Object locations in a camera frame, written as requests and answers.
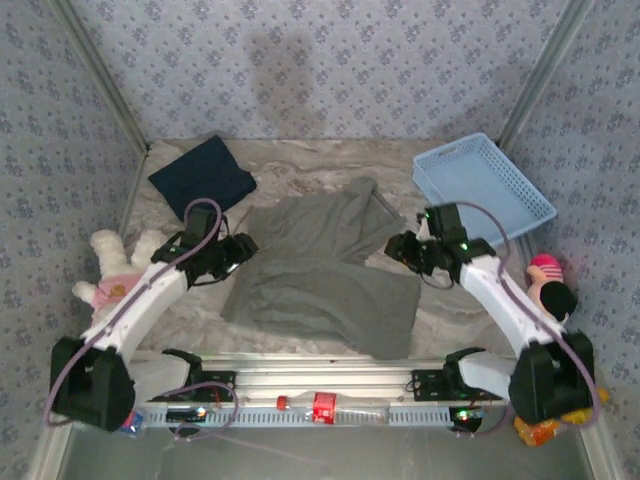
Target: dark blue cloth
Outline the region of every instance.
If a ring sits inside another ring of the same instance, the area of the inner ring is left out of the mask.
[[[251,173],[238,166],[218,136],[150,175],[149,181],[182,221],[185,208],[197,198],[215,200],[224,212],[257,187]]]

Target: stuffed animal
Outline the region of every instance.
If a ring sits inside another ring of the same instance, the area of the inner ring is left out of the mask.
[[[532,281],[528,291],[529,298],[550,317],[564,325],[578,306],[578,299],[564,283],[560,262],[548,253],[541,253],[533,257],[527,273]]]
[[[72,292],[93,307],[92,325],[104,319],[131,291],[151,264],[153,253],[166,241],[165,235],[157,230],[142,232],[129,263],[117,233],[100,230],[91,236],[91,247],[98,256],[102,279],[98,285],[78,282]]]

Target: gray wall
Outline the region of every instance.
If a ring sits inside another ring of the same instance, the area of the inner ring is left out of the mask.
[[[71,285],[117,227],[137,158],[45,2],[0,2],[0,478],[40,430],[51,347],[86,328]]]
[[[640,478],[640,6],[596,4],[511,157],[558,208],[536,237],[579,287],[568,327],[594,342],[625,468]]]
[[[497,136],[565,0],[73,0],[149,140]]]

